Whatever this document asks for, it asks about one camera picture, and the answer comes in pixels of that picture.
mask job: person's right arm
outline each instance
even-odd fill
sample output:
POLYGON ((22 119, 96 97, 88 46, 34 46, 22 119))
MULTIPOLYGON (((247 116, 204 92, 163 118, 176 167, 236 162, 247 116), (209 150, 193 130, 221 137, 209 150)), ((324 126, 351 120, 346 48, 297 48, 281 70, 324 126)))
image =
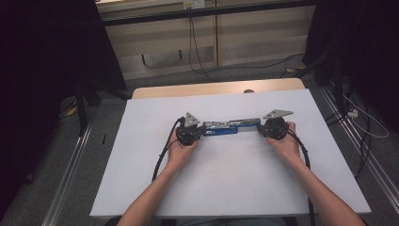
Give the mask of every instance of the person's right arm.
MULTIPOLYGON (((295 124, 288 123, 289 128, 295 132, 295 124)), ((282 140, 268 137, 266 142, 274 147, 279 158, 294 171, 297 180, 305 189, 314 208, 326 225, 365 225, 349 205, 308 169, 300 158, 299 145, 293 137, 287 135, 282 140)))

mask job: person's left hand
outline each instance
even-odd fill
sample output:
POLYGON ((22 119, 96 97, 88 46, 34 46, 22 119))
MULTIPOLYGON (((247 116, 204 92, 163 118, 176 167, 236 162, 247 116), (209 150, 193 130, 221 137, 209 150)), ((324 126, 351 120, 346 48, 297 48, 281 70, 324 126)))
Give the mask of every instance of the person's left hand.
POLYGON ((192 145, 184 146, 177 140, 176 130, 174 130, 168 145, 170 146, 168 149, 167 167, 173 168, 174 170, 179 170, 185 165, 187 160, 190 158, 191 153, 193 153, 193 151, 197 148, 199 141, 196 140, 192 145))

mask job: white cable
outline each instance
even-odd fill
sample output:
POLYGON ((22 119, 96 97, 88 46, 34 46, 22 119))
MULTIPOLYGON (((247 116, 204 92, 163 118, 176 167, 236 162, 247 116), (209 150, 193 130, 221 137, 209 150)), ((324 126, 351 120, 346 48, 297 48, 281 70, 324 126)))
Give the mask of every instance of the white cable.
POLYGON ((385 136, 378 136, 378 135, 374 135, 372 133, 369 133, 368 131, 366 131, 365 129, 363 129, 360 125, 358 125, 355 120, 354 117, 352 118, 352 122, 360 129, 362 130, 364 133, 369 134, 370 136, 376 137, 376 138, 386 138, 390 135, 390 133, 388 132, 387 128, 385 128, 384 125, 382 125, 378 120, 376 120, 375 118, 373 118, 373 116, 367 114, 366 112, 364 112, 362 109, 360 109, 360 107, 358 107, 357 105, 353 104, 353 102, 351 102, 351 100, 349 100, 349 98, 347 98, 345 95, 343 96, 350 104, 352 104, 355 108, 357 108, 359 111, 363 112, 364 114, 366 114, 368 117, 370 117, 372 120, 374 120, 375 122, 377 122, 379 124, 379 126, 381 126, 381 128, 383 128, 385 130, 385 132, 387 133, 387 135, 385 136))

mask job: white board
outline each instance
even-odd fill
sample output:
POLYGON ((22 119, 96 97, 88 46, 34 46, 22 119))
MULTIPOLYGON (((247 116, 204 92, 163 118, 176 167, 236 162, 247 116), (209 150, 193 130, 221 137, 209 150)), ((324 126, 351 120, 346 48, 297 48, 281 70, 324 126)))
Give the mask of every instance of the white board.
MULTIPOLYGON (((200 121, 262 118, 273 109, 309 151, 312 171, 357 213, 371 212, 307 89, 135 99, 127 103, 90 215, 121 216, 151 183, 173 123, 188 111, 200 121)), ((168 160, 166 155, 159 171, 168 160)), ((308 214, 307 195, 258 132, 202 137, 176 175, 156 216, 265 217, 308 214)))

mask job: person's left arm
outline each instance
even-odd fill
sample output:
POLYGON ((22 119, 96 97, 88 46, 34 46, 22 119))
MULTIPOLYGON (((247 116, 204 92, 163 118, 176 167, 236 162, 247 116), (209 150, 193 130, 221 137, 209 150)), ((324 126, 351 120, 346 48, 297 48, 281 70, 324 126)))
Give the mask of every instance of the person's left arm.
MULTIPOLYGON (((170 140, 176 140, 173 132, 170 140)), ((168 149, 168 163, 158 177, 141 193, 129 206, 120 219, 119 226, 149 225, 153 214, 164 197, 168 187, 182 166, 187 162, 191 153, 198 146, 196 140, 191 146, 184 146, 179 141, 173 142, 168 149)))

